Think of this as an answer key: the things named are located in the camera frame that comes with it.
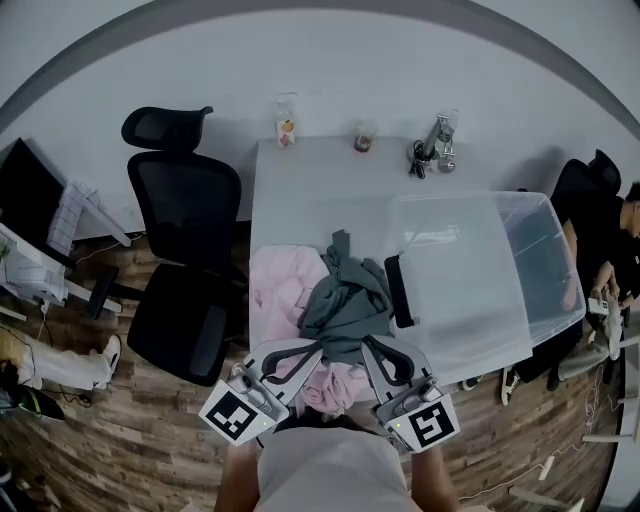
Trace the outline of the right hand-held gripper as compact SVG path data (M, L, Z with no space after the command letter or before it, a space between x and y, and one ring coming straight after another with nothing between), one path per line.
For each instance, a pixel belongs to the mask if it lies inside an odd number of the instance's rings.
M361 352L380 403L375 416L407 452L422 453L460 432L451 395L427 378L431 367L419 348L395 337L370 337ZM393 397L393 388L401 386L409 388Z

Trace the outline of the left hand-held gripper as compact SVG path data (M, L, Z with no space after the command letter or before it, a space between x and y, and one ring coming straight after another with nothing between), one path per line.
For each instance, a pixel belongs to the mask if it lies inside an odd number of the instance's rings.
M232 445L242 445L289 417L289 404L322 359L320 342L282 339L261 343L219 380L199 417ZM296 359L286 374L276 374L282 360ZM258 377L249 370L257 371ZM272 393L259 381L271 380Z

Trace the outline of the pink garment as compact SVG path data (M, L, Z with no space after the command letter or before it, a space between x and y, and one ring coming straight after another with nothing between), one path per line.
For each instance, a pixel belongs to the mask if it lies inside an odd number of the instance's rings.
M264 342L297 338L298 321L313 288L329 275L318 251L299 245L269 245L249 260L249 340ZM329 417L348 410L368 387L366 373L354 365L319 362L292 405L297 414L313 409Z

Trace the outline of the grey garment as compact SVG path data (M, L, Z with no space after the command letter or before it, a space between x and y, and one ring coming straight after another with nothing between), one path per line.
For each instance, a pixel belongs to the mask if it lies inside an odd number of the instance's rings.
M299 336L320 342L327 363L361 364L362 340L391 334L394 308L386 274L374 260L351 255L344 230L332 234L321 260L329 275L311 291L298 320Z

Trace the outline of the clear plastic storage bin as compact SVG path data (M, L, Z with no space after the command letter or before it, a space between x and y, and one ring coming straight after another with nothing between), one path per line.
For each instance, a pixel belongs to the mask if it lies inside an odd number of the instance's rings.
M383 254L395 335L423 352L441 384L527 359L586 312L542 193L397 196Z

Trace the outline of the person's left forearm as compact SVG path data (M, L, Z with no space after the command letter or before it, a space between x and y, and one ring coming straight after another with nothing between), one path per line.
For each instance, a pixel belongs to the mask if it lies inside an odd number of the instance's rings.
M256 441L228 447L214 512L254 512L260 499L260 453Z

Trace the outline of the person's right forearm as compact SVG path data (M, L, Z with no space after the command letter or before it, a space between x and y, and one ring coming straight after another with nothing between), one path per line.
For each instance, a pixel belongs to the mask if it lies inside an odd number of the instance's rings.
M411 456L411 498L422 512L457 512L457 492L440 446Z

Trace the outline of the black mesh office chair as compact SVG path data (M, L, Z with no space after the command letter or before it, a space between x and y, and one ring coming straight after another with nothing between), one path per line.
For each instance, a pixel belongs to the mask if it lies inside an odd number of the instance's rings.
M571 159L563 167L551 195L551 204L563 225L571 212L587 196L616 195L621 187L621 175L611 158L600 149L588 163Z
M110 297L137 302L128 347L203 387L215 384L231 338L242 331L248 291L231 259L241 180L228 164L196 152L212 111L142 107L124 121L122 139L140 150L128 176L149 248L162 262L142 290L117 283L117 268L107 268L87 304L98 318Z

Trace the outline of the clear plastic drink cup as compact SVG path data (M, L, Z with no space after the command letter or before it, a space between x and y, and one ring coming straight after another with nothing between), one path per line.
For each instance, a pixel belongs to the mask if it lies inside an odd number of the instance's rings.
M369 152L372 147L376 131L377 127L373 121L359 121L354 128L354 149L359 153Z

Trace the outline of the clear bottle with fruit label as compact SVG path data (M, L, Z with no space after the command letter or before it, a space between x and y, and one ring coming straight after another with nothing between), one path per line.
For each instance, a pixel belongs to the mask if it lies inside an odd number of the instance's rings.
M280 148L291 148L296 144L296 118L292 103L285 98L276 102L275 129Z

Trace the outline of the silver metal stand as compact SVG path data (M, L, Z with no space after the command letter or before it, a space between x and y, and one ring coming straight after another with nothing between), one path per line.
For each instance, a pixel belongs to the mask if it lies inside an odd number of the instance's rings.
M410 176L424 179L427 172L437 170L448 174L456 169L456 154L453 148L454 134L458 125L458 111L450 109L438 113L436 121L424 139L417 139L407 150Z

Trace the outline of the white checked cloth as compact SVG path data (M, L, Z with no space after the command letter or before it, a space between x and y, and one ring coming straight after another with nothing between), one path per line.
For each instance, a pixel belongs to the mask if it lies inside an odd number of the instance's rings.
M52 217L47 245L64 256L71 252L72 242L85 204L99 207L99 195L95 189L83 182L66 185Z

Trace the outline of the white side desk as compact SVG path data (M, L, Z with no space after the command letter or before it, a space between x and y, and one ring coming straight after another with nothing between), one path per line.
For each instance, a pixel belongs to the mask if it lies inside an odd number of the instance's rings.
M86 203L81 214L94 218L118 245L129 247L132 239L100 207ZM0 286L19 299L34 304L64 306L71 296L86 302L92 292L67 278L71 269L45 255L0 223Z

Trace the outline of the black monitor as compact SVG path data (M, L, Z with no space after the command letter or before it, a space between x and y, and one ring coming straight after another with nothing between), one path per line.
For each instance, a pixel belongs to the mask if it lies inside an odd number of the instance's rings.
M63 185L18 138L0 151L0 223L63 266L76 264L47 243Z

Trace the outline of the white desk frame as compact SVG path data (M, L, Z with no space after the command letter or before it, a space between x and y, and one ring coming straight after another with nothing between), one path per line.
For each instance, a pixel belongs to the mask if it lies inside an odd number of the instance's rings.
M635 434L628 435L587 434L582 436L582 441L584 444L619 444L626 440L631 440L632 442L639 444L640 434L636 432ZM552 512L581 512L585 502L585 498L581 497L573 504L564 503L551 497L537 494L516 486L512 486L509 488L509 494L519 500L525 501L529 504L541 506L543 508L551 510Z

